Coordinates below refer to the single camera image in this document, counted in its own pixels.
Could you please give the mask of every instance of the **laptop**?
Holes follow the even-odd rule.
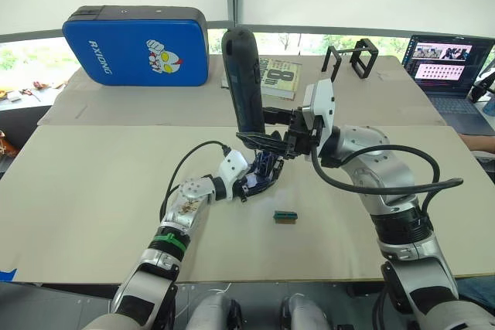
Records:
[[[467,99],[495,39],[413,35],[402,65],[451,127],[461,134],[495,135]]]

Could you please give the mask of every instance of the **small electronic component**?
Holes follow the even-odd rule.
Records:
[[[273,213],[273,219],[275,219],[275,223],[295,223],[297,219],[296,212],[286,212],[284,210],[275,210]]]

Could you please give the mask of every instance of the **black cable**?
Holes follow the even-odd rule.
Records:
[[[421,207],[421,212],[424,216],[428,215],[428,205],[432,201],[432,199],[435,197],[435,195],[439,192],[440,192],[440,190],[433,191],[433,192],[430,192],[428,195],[426,195],[425,200],[423,200],[423,204]]]
[[[196,150],[198,150],[199,148],[202,148],[203,146],[206,146],[206,145],[219,145],[220,147],[222,147],[222,150],[224,151],[224,155],[227,155],[227,153],[226,153],[227,150],[228,151],[230,150],[230,148],[227,145],[224,145],[222,142],[219,142],[219,141],[206,141],[206,142],[200,143],[195,148],[193,148],[191,151],[189,151],[182,158],[182,160],[179,162],[179,164],[177,164],[176,170],[174,170],[174,172],[172,174],[172,178],[170,179],[169,186],[167,187],[167,192],[165,194],[165,198],[164,198],[164,200],[162,202],[162,205],[160,206],[160,220],[162,220],[163,217],[165,216],[165,212],[167,210],[167,202],[169,201],[170,195],[172,194],[173,191],[175,191],[179,187],[177,185],[174,188],[174,190],[171,189],[172,188],[173,181],[176,179],[176,175],[177,175],[177,172],[179,171],[180,167],[182,166],[182,164],[184,163],[184,161],[187,160],[187,158],[189,156],[191,156],[192,153],[194,153]]]
[[[449,179],[448,181],[429,183],[425,185],[410,185],[405,187],[359,187],[348,183],[339,182],[329,177],[322,169],[318,161],[318,151],[316,145],[311,147],[311,160],[316,173],[328,184],[338,189],[348,192],[362,193],[368,195],[410,195],[412,193],[434,192],[442,189],[449,189],[462,185],[460,178]]]
[[[409,152],[411,154],[417,155],[420,158],[423,158],[426,160],[433,169],[433,180],[432,183],[437,183],[440,180],[440,167],[439,163],[429,154],[426,152],[423,152],[421,150],[418,150],[417,148],[409,147],[409,146],[403,146],[403,145],[378,145],[378,146],[372,146],[368,148],[363,148],[359,151],[356,151],[352,153],[351,155],[347,156],[343,161],[342,165],[345,165],[349,161],[351,161],[353,158],[356,158],[359,155],[366,154],[368,152],[373,152],[373,151],[380,151],[380,150],[395,150],[395,151],[403,151],[403,152]],[[422,214],[424,216],[427,215],[427,210],[428,210],[428,204],[432,201],[433,197],[437,193],[439,193],[440,190],[434,191],[434,192],[429,192],[428,195],[425,197],[425,200],[423,201],[422,204]]]
[[[176,185],[173,189],[171,189],[170,195],[172,195],[179,187],[180,187],[180,185]]]
[[[383,295],[383,291],[377,296],[377,300],[373,304],[373,309],[371,310],[371,324],[373,325],[373,330],[378,330],[378,309],[380,308],[381,296]]]
[[[378,308],[378,323],[380,324],[380,330],[385,330],[385,320],[384,320],[384,305],[385,298],[387,297],[387,287],[381,292],[380,307]]]
[[[378,146],[371,146],[371,147],[362,148],[359,151],[353,152],[352,154],[347,156],[344,160],[342,160],[341,165],[347,164],[353,158],[356,158],[359,155],[363,155],[363,154],[366,154],[368,152],[382,151],[382,150],[394,150],[394,151],[409,152],[411,154],[419,156],[420,158],[423,158],[432,166],[432,169],[433,169],[432,183],[437,183],[440,180],[439,163],[436,162],[436,160],[431,155],[429,155],[426,152],[423,152],[421,150],[418,150],[417,148],[409,147],[409,146],[403,146],[403,145],[378,145]]]

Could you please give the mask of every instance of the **laptop keyboard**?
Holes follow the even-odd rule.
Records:
[[[478,114],[468,100],[446,97],[428,97],[440,114]]]

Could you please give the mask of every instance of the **metal bracket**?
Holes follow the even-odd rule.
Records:
[[[373,68],[374,62],[377,60],[378,57],[378,49],[369,39],[361,39],[357,41],[355,47],[352,49],[336,50],[334,46],[329,46],[326,50],[325,60],[323,61],[322,73],[326,71],[330,56],[333,54],[336,59],[336,63],[335,65],[333,65],[332,76],[330,77],[333,82],[335,80],[337,72],[339,71],[340,64],[342,63],[342,57],[340,56],[340,54],[350,52],[353,53],[350,57],[351,66],[353,67],[354,71],[356,71],[356,74],[359,78],[366,79],[370,75],[370,71]],[[365,64],[360,58],[362,52],[369,52],[370,60],[368,61],[368,64]]]

